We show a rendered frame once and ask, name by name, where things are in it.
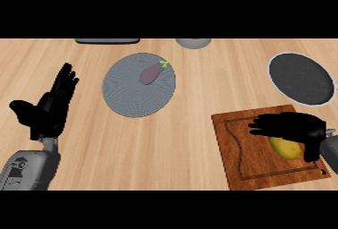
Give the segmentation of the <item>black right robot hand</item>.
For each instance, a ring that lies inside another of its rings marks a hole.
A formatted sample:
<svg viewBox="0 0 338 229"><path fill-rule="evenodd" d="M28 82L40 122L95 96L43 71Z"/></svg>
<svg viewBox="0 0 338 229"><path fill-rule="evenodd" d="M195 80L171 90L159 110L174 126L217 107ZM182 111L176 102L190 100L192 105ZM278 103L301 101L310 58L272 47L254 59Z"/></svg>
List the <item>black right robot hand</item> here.
<svg viewBox="0 0 338 229"><path fill-rule="evenodd" d="M248 127L252 135L303 143L304 160L307 162L319 160L319 144L326 139L326 122L314 115L297 112L261 114Z"/></svg>

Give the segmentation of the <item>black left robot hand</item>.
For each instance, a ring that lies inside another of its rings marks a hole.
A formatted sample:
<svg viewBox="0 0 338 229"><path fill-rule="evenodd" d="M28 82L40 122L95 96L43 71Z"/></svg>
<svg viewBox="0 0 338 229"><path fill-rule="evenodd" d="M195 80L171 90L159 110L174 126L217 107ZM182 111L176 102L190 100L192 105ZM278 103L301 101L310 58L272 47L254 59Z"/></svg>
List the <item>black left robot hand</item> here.
<svg viewBox="0 0 338 229"><path fill-rule="evenodd" d="M80 81L71 68L71 64L64 64L53 87L43 94L37 105L24 100L13 100L9 103L19 123L31 128L31 140L58 138L64 131L69 101Z"/></svg>

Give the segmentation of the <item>brown wooden cutting board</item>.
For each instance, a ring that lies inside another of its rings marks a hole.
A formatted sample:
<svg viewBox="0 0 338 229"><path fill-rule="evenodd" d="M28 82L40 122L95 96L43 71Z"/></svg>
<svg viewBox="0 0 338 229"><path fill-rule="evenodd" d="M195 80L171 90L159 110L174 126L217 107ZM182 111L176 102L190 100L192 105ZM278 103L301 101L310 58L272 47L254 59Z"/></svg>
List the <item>brown wooden cutting board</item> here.
<svg viewBox="0 0 338 229"><path fill-rule="evenodd" d="M323 161L282 158L266 136L249 133L248 124L263 114L294 112L294 106L270 106L211 115L218 151L232 191L258 190L331 177Z"/></svg>

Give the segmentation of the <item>dark round pan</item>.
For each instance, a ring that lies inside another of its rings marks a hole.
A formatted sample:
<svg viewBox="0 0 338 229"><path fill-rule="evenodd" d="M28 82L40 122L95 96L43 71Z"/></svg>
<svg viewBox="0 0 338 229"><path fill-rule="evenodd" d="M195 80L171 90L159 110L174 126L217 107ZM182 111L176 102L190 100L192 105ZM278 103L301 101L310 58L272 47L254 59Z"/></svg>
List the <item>dark round pan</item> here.
<svg viewBox="0 0 338 229"><path fill-rule="evenodd" d="M326 106L338 91L338 82L310 57L294 52L269 60L267 74L276 90L304 106Z"/></svg>

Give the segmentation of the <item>grey oval placemat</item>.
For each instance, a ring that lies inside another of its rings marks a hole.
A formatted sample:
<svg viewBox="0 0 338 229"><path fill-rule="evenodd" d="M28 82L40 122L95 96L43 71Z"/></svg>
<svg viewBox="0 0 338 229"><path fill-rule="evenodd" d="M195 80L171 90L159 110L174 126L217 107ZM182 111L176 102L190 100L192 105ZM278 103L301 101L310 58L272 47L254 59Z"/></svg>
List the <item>grey oval placemat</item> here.
<svg viewBox="0 0 338 229"><path fill-rule="evenodd" d="M159 64L161 73L149 85L140 82L140 74ZM176 89L176 73L171 63L149 53L131 54L112 65L103 79L103 99L111 110L126 117L145 117L168 103Z"/></svg>

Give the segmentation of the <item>purple eggplant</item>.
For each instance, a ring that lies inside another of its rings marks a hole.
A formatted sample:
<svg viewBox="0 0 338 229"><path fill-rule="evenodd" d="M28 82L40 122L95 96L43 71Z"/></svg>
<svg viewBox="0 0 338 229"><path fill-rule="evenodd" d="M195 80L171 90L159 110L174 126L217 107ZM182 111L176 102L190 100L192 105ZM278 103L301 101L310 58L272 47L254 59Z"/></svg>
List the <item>purple eggplant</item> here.
<svg viewBox="0 0 338 229"><path fill-rule="evenodd" d="M154 83L157 76L167 69L170 62L159 61L157 64L149 66L140 73L140 82L143 85L149 85Z"/></svg>

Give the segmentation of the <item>dark grey flat appliance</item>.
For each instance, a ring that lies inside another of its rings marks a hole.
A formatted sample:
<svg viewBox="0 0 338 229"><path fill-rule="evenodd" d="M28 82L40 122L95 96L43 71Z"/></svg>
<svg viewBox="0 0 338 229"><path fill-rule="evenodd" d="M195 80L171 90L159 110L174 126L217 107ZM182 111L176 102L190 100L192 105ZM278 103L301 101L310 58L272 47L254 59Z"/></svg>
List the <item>dark grey flat appliance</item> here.
<svg viewBox="0 0 338 229"><path fill-rule="evenodd" d="M128 45L140 42L139 38L75 38L74 40L86 45Z"/></svg>

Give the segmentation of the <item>grey round bowl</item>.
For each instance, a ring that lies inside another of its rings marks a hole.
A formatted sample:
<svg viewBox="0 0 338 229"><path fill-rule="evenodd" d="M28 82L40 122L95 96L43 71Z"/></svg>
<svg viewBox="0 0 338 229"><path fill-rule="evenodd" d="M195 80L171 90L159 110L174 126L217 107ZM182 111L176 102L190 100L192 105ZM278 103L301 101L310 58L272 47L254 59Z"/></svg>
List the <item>grey round bowl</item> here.
<svg viewBox="0 0 338 229"><path fill-rule="evenodd" d="M210 44L211 39L210 38L177 38L176 41L180 44L180 46L188 49L201 49Z"/></svg>

